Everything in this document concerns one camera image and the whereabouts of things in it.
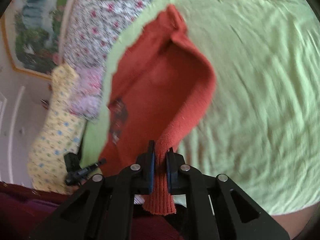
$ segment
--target white door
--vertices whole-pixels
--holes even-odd
[[[0,33],[0,180],[31,187],[25,126],[33,103],[12,70]]]

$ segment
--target green bedsheet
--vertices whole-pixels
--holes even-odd
[[[205,174],[226,173],[270,214],[320,201],[320,24],[305,0],[154,0],[111,51],[82,165],[105,144],[117,62],[169,3],[217,76],[206,115],[178,152]]]

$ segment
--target framed picture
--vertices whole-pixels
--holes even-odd
[[[67,0],[12,0],[1,19],[12,68],[51,79],[58,65],[58,43]]]

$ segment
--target orange sweater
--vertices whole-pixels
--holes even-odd
[[[154,214],[175,213],[165,153],[198,124],[215,87],[212,66],[186,32],[183,18],[169,5],[127,49],[112,80],[111,127],[100,155],[107,163],[101,170],[105,176],[119,173],[155,140],[154,190],[144,204]]]

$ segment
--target yellow patterned fabric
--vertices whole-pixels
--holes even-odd
[[[67,152],[78,152],[85,119],[66,112],[65,102],[78,77],[68,64],[52,71],[50,108],[29,152],[28,173],[37,190],[71,193],[71,187],[64,184],[67,170],[63,156]]]

